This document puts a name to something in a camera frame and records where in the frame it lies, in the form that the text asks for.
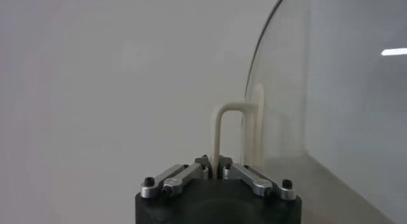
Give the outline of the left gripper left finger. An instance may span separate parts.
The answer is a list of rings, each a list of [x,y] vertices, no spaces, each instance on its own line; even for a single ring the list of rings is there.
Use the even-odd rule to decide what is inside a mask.
[[[153,199],[161,193],[173,197],[183,192],[194,179],[210,178],[210,161],[207,155],[194,160],[190,165],[175,164],[157,176],[146,177],[140,185],[139,194],[144,199]]]

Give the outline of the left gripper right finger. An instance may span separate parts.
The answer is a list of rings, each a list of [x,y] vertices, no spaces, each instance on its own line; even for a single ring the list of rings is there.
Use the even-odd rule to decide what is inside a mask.
[[[250,187],[252,192],[260,197],[278,197],[282,200],[295,200],[296,191],[291,180],[284,180],[279,185],[272,178],[248,165],[233,163],[229,157],[220,156],[218,176],[221,179],[238,179]]]

